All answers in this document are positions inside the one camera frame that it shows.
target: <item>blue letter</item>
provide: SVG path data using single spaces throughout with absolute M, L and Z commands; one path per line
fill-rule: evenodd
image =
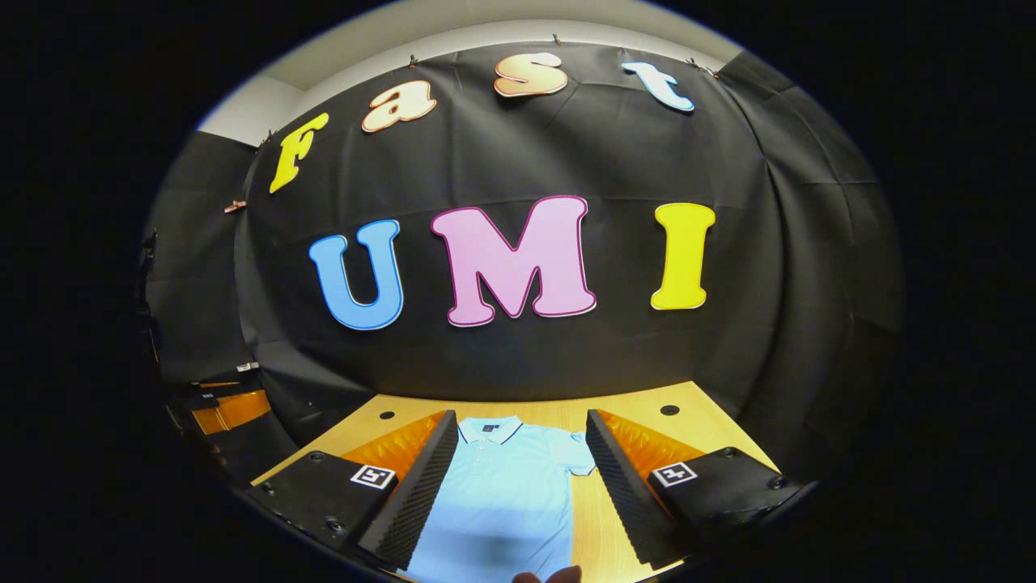
M 317 264 L 317 276 L 324 301 L 335 320 L 353 330 L 377 330 L 399 318 L 403 311 L 403 286 L 396 266 L 392 239 L 399 234 L 399 223 L 376 221 L 356 231 L 356 240 L 367 246 L 378 285 L 378 299 L 373 304 L 357 304 L 349 290 L 342 253 L 348 243 L 340 234 L 325 236 L 310 245 L 310 258 Z
M 656 99 L 680 111 L 694 109 L 691 99 L 678 95 L 669 86 L 670 83 L 675 85 L 677 80 L 655 68 L 655 65 L 645 62 L 624 62 L 623 68 L 636 72 L 644 87 L 648 87 L 648 91 L 655 95 Z

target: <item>letter m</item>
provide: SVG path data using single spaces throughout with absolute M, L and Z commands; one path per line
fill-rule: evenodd
M 537 271 L 536 314 L 559 318 L 594 310 L 597 297 L 586 288 L 579 233 L 586 208 L 586 201 L 576 196 L 540 199 L 528 212 L 517 246 L 511 246 L 481 208 L 435 216 L 432 232 L 445 239 L 454 283 L 450 324 L 471 327 L 493 321 L 493 309 L 482 299 L 480 276 L 511 318 L 521 316 Z

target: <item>human hand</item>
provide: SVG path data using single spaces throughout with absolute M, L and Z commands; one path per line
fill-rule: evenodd
M 582 569 L 579 565 L 567 566 L 547 578 L 547 583 L 580 583 L 582 581 Z M 531 573 L 520 573 L 515 575 L 511 583 L 541 583 L 540 578 Z

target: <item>screw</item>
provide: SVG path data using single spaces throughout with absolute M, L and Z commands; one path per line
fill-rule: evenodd
M 327 528 L 329 528 L 335 534 L 345 533 L 345 527 L 342 526 L 342 523 L 338 522 L 338 519 L 335 517 L 327 517 Z

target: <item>orange letter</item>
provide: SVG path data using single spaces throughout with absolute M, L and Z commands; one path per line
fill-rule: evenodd
M 435 99 L 431 96 L 432 85 L 428 81 L 410 81 L 396 85 L 371 101 L 374 111 L 364 118 L 364 130 L 373 134 L 400 119 L 410 121 L 424 116 L 435 107 Z
M 327 119 L 327 114 L 321 113 L 281 140 L 281 158 L 277 162 L 277 173 L 274 174 L 274 181 L 269 183 L 270 194 L 298 175 L 295 158 L 306 157 L 306 154 L 310 152 L 310 146 L 313 145 L 313 132 L 326 125 Z
M 493 82 L 493 88 L 505 97 L 555 93 L 569 84 L 564 70 L 552 68 L 560 65 L 562 59 L 550 53 L 510 56 L 496 63 L 496 75 L 503 79 Z

